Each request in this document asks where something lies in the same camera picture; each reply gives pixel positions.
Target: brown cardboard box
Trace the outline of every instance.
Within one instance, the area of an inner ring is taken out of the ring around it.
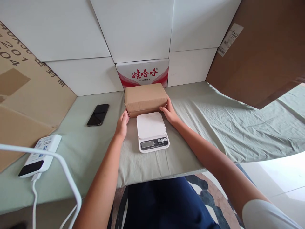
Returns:
[[[261,109],[305,82],[304,0],[242,0],[229,30],[234,23],[243,30],[224,56],[216,53],[208,83]]]
[[[166,103],[167,94],[161,83],[127,87],[125,90],[125,106],[131,118],[161,112],[159,107]]]
[[[35,146],[57,129],[76,97],[0,21],[0,143]],[[1,151],[0,172],[23,154]]]

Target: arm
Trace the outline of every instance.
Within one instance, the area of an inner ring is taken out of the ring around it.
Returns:
[[[74,229],[107,228],[118,181],[120,152],[128,121],[127,111],[124,111],[80,209]]]
[[[242,171],[219,149],[195,133],[175,113],[170,98],[167,108],[160,107],[167,120],[177,129],[198,160],[219,181],[236,213],[242,218],[243,206],[250,200],[269,200],[252,184]]]

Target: person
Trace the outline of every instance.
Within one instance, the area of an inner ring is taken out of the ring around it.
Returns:
[[[198,160],[219,181],[246,229],[301,228],[275,207],[220,150],[191,130],[177,116],[170,98],[160,107],[170,124]],[[112,210],[122,143],[127,133],[127,111],[86,195],[74,229],[107,228]],[[204,203],[184,177],[149,181],[128,187],[124,228],[219,228]]]

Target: hand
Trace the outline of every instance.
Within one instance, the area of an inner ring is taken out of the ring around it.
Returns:
[[[115,134],[116,136],[120,136],[123,139],[126,137],[126,133],[127,133],[127,123],[129,121],[129,115],[127,113],[127,110],[125,110],[123,112],[123,114],[121,115],[121,117],[118,119],[117,122],[117,128],[115,130]]]
[[[167,120],[170,122],[170,124],[174,125],[180,121],[179,117],[177,116],[173,106],[171,99],[168,97],[167,99],[167,107],[160,107],[160,110],[164,112]]]

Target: black phone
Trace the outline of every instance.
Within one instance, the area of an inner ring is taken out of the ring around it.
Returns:
[[[91,115],[87,126],[100,126],[103,124],[104,118],[106,116],[106,113],[108,111],[109,104],[101,104],[97,105],[96,108],[93,111],[93,114]]]

